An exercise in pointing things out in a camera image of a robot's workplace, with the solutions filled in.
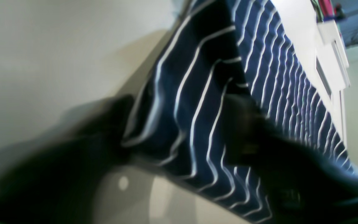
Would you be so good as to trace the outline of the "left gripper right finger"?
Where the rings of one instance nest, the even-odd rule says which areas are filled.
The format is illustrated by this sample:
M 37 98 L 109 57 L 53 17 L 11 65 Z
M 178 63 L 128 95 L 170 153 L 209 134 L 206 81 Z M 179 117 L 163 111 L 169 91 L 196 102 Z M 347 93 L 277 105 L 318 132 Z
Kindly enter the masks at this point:
M 223 102 L 226 160 L 262 180 L 277 224 L 358 224 L 358 177 L 289 139 L 249 96 Z

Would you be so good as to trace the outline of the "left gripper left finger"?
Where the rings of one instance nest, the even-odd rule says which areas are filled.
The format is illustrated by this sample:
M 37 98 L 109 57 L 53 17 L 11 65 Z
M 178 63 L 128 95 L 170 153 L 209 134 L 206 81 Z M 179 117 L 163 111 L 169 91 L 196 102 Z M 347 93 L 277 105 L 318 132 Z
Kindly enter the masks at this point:
M 67 133 L 0 150 L 0 224 L 91 224 L 103 178 L 131 159 L 120 143 L 134 103 L 108 98 Z

